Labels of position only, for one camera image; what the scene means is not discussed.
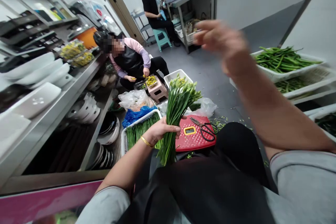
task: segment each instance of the scissors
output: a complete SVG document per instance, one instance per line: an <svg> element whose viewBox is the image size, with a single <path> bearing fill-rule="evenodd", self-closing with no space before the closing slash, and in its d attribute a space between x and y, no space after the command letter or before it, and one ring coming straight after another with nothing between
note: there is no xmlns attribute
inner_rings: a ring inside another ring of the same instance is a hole
<svg viewBox="0 0 336 224"><path fill-rule="evenodd" d="M217 132L218 132L218 128L217 128L216 125L211 124L211 123L207 123L207 122L204 123L204 124L202 124L202 123L200 123L199 121L197 121L195 118L192 118L192 117L190 117L190 120L191 120L194 124L196 124L197 126L199 126L199 128L200 128L200 130L201 130L201 135L202 135L202 137L203 137L206 141L208 141L208 142L212 142L213 140L215 140L215 138L216 138L216 134L215 134L215 132L212 131L207 125L211 125L211 126L214 127L214 128L217 130ZM209 135L212 136L212 138L211 138L211 139L207 139L207 138L205 138L205 136L203 135L203 132L208 133Z"/></svg>

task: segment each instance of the hand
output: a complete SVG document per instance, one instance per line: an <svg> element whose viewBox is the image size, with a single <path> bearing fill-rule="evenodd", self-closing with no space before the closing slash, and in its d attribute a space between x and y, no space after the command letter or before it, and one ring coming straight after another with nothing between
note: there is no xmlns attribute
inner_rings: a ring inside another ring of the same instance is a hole
<svg viewBox="0 0 336 224"><path fill-rule="evenodd" d="M150 143L150 145L154 146L167 132L176 132L175 138L178 139L181 133L181 128L174 125L168 125L166 117L162 117L143 134L143 137Z"/></svg>
<svg viewBox="0 0 336 224"><path fill-rule="evenodd" d="M135 81L136 81L136 78L135 78L135 77L133 77L133 76L128 76L128 75L125 76L125 79L126 79L126 80L129 80L130 82L135 82Z"/></svg>
<svg viewBox="0 0 336 224"><path fill-rule="evenodd" d="M218 20L202 21L196 27L202 31L194 35L194 44L202 45L205 50L219 52L225 74L240 75L249 71L251 64L255 64L241 32L232 30Z"/></svg>
<svg viewBox="0 0 336 224"><path fill-rule="evenodd" d="M148 77L149 76L149 69L148 68L143 68L143 74L145 77Z"/></svg>

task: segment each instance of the gray floor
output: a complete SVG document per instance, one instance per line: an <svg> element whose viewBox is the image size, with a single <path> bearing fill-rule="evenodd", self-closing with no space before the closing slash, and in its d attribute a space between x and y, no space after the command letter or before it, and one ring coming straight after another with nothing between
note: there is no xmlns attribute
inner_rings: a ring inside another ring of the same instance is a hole
<svg viewBox="0 0 336 224"><path fill-rule="evenodd" d="M251 52L258 51L259 46L278 46L301 4L290 6L244 28L242 31L249 42ZM220 61L216 55L202 49L187 54L182 46L179 48L167 47L159 52L156 44L146 47L146 50L153 57L162 56L166 60L170 72L183 69L194 82L197 81L197 90L201 90L204 97L212 99L218 106L212 118L224 116L227 118L227 122L240 122L253 129L253 125L239 99L238 92L230 84L229 78L223 74ZM259 146L264 160L268 161L260 142Z"/></svg>

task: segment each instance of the gold bracelet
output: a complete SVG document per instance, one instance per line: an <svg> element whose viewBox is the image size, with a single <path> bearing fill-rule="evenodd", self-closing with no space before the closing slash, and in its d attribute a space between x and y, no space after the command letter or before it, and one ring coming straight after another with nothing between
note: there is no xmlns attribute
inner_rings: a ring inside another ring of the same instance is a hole
<svg viewBox="0 0 336 224"><path fill-rule="evenodd" d="M147 144L149 147L154 148L149 142L146 141L146 139L145 139L143 136L141 136L140 138L141 138L141 139L143 140L143 142L144 142L145 144Z"/></svg>

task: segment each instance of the gray sleeve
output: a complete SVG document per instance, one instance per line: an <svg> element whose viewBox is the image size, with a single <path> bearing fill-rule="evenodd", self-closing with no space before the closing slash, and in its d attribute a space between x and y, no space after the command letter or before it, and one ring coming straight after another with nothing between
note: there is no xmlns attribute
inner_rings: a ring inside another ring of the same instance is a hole
<svg viewBox="0 0 336 224"><path fill-rule="evenodd" d="M123 189L107 187L93 196L76 223L117 223L129 205L130 199Z"/></svg>
<svg viewBox="0 0 336 224"><path fill-rule="evenodd" d="M279 195L309 223L336 223L336 155L292 150L270 163Z"/></svg>

